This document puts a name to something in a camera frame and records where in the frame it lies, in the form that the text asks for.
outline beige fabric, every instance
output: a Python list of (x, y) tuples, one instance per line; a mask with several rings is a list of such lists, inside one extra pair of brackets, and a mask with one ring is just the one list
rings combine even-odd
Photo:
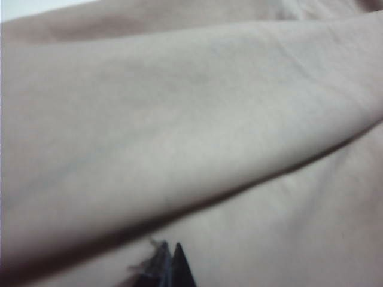
[(381, 6), (104, 0), (4, 23), (2, 276), (81, 246), (24, 283), (116, 285), (150, 255), (134, 228), (171, 216), (148, 233), (199, 286), (383, 285)]

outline white background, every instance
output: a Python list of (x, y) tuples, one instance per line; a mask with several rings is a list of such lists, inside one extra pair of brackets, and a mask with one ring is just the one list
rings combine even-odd
[(1, 0), (1, 22), (92, 0)]

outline cloth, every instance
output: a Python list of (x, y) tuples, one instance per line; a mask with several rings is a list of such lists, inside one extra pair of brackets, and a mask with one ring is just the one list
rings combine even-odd
[(381, 1), (103, 0), (5, 22), (6, 285), (382, 286)]

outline fabric fold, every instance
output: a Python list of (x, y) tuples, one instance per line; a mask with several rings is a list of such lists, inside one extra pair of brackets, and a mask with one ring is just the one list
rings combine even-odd
[(382, 120), (382, 17), (69, 42), (5, 25), (3, 266), (203, 203)]

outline black object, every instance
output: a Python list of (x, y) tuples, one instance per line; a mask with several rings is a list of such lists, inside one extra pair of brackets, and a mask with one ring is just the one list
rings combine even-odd
[(196, 287), (181, 244), (177, 243), (173, 258), (166, 241), (148, 261), (133, 287)]

